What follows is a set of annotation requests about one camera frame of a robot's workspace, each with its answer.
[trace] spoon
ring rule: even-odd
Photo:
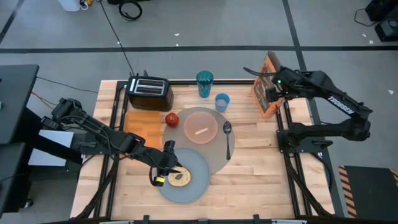
[[[226,159],[231,159],[231,154],[229,153],[229,139],[228,135],[231,133],[232,127],[229,121],[225,121],[224,123],[224,133],[226,134]]]

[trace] concrete floor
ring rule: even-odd
[[[144,10],[136,22],[120,17],[118,9],[104,2],[108,16],[125,47],[149,47],[151,52],[130,50],[127,53],[134,71],[146,69],[150,75],[165,78],[195,78],[209,70],[216,78],[252,78],[244,66],[259,68],[268,47],[280,46],[277,56],[285,66],[298,69],[294,42],[286,17],[284,2],[279,0],[153,0],[141,2]],[[298,42],[301,46],[385,46],[372,27],[353,21],[355,10],[369,0],[288,0]],[[0,29],[7,24],[17,1],[0,1]],[[368,21],[360,12],[358,20]],[[248,46],[232,50],[178,51],[184,46]],[[0,64],[35,63],[39,76],[78,88],[97,90],[100,80],[126,79],[129,67],[118,48],[101,6],[87,11],[65,12],[57,1],[24,0],[15,19],[0,39]],[[174,47],[162,51],[156,47]],[[84,53],[81,48],[95,48],[97,53]],[[35,50],[36,54],[19,54],[18,49]],[[78,53],[65,53],[77,49]],[[394,147],[398,119],[395,116],[398,77],[397,51],[304,51],[307,70],[323,70],[338,88],[374,110],[370,115],[371,137],[365,142],[330,138],[333,170],[343,164],[352,166],[390,167],[398,170],[398,152]],[[34,91],[49,101],[60,97],[80,100],[92,114],[96,95],[59,87],[37,80]],[[337,123],[344,114],[325,100],[316,100],[323,121]],[[28,107],[39,116],[49,115],[38,99],[31,97]],[[341,183],[335,173],[337,186]],[[36,201],[31,208],[17,214],[5,214],[0,223],[43,223],[69,217],[76,177],[41,180],[33,184],[31,195]]]

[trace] light blue plate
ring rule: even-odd
[[[190,148],[175,149],[175,155],[181,165],[191,173],[191,181],[183,187],[174,187],[165,177],[165,183],[160,188],[161,194],[175,203],[191,203],[199,199],[210,183],[210,169],[206,159]]]

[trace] toaster slot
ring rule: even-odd
[[[159,86],[162,87],[164,85],[164,81],[162,80],[148,80],[140,78],[138,80],[138,85],[147,85],[147,86]]]
[[[146,93],[146,94],[156,94],[161,95],[163,89],[161,88],[147,88],[147,87],[140,87],[138,86],[135,90],[136,93]]]

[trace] plastic cup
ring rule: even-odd
[[[224,112],[229,105],[229,96],[225,93],[220,93],[216,95],[216,110],[218,112]]]
[[[198,73],[197,83],[200,97],[206,98],[209,96],[213,80],[214,76],[211,72],[201,71]]]

